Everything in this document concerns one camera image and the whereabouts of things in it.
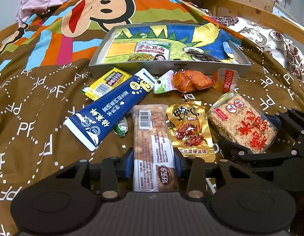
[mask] pink stripe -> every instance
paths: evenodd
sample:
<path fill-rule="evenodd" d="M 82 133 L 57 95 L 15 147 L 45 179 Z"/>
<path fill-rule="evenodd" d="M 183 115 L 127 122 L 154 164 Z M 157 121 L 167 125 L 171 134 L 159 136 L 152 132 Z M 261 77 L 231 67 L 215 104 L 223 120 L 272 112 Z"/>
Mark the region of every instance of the pink stripe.
<path fill-rule="evenodd" d="M 62 36 L 60 49 L 58 52 L 57 65 L 69 64 L 72 61 L 72 37 Z"/>

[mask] brown oval logo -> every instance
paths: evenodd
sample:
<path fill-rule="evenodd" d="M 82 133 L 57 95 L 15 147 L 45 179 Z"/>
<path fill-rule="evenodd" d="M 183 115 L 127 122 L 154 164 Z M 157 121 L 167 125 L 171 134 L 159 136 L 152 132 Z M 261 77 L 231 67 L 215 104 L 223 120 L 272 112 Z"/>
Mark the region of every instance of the brown oval logo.
<path fill-rule="evenodd" d="M 170 170 L 162 165 L 157 168 L 159 179 L 164 185 L 169 185 L 171 183 L 171 174 Z"/>

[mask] metal screw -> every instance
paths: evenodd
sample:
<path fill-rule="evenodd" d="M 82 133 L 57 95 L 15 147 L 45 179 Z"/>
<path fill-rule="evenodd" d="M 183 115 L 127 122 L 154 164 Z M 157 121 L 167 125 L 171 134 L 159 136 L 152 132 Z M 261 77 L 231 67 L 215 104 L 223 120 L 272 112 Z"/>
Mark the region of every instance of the metal screw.
<path fill-rule="evenodd" d="M 118 196 L 118 192 L 116 191 L 105 191 L 103 192 L 103 197 L 106 199 L 113 199 Z"/>
<path fill-rule="evenodd" d="M 189 197 L 199 199 L 203 197 L 203 192 L 198 191 L 198 190 L 193 190 L 188 192 Z"/>

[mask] blue tube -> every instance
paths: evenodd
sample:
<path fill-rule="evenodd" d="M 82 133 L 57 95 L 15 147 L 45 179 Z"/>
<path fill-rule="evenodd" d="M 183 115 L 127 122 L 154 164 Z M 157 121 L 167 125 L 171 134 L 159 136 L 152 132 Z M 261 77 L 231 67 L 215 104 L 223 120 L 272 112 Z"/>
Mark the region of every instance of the blue tube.
<path fill-rule="evenodd" d="M 64 123 L 90 151 L 94 151 L 119 120 L 153 89 L 154 83 L 153 76 L 143 68 Z"/>

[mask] wooden bed frame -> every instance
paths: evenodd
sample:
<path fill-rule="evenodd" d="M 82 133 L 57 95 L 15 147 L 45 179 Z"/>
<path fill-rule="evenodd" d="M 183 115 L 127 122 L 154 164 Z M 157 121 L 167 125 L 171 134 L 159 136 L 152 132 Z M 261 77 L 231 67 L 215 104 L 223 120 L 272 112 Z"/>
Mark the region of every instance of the wooden bed frame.
<path fill-rule="evenodd" d="M 209 9 L 213 16 L 242 17 L 265 27 L 287 34 L 304 45 L 304 31 L 292 22 L 272 14 L 272 0 L 198 0 L 202 7 Z M 0 31 L 0 48 L 2 41 L 18 29 L 18 24 Z"/>

